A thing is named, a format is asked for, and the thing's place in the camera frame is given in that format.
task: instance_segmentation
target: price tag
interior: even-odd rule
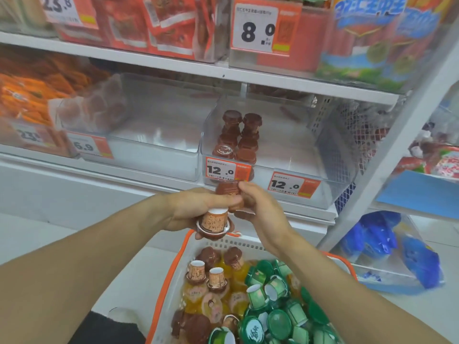
[[[273,172],[268,191],[291,194],[309,199],[313,196],[318,185],[320,185],[319,180]]]
[[[11,126],[26,144],[42,147],[55,147],[53,138],[44,128],[33,127],[31,125],[10,122]]]
[[[79,153],[113,159],[106,138],[77,132],[67,132],[67,136]]]
[[[296,2],[235,0],[231,48],[289,55],[301,7]]]
[[[50,23],[98,29],[91,0],[41,0]]]
[[[249,181],[252,166],[206,157],[206,177],[219,180]]]

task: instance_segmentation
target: white floor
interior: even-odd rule
[[[459,344],[459,232],[450,223],[414,217],[423,238],[440,255],[446,285],[419,296],[384,295],[420,318],[452,343]],[[0,214],[0,264],[74,233],[72,229]],[[175,254],[143,248],[94,306],[107,314],[114,307],[137,312],[148,332],[156,299]]]

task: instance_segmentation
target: shopping basket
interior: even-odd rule
[[[243,236],[240,233],[230,233],[223,239],[214,242],[207,239],[196,240],[191,238],[193,234],[194,231],[190,230],[186,235],[182,247],[174,258],[166,275],[156,302],[155,314],[153,315],[152,326],[146,338],[146,344],[169,344],[171,342],[172,317],[174,312],[180,307],[182,299],[181,288],[184,283],[188,264],[206,246],[212,246],[217,249],[227,249],[231,246],[237,246],[243,252],[244,259],[246,260],[275,258],[263,248],[260,240],[255,237]],[[325,252],[323,254],[330,257],[343,271],[351,274],[357,280],[354,268],[346,259]]]

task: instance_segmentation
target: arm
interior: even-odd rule
[[[255,226],[265,248],[283,260],[325,311],[344,341],[353,344],[447,344],[416,317],[357,283],[297,234],[283,209],[266,191],[240,183],[255,214],[236,216]]]
[[[67,344],[100,295],[160,230],[193,227],[240,196],[157,194],[0,266],[0,343]]]

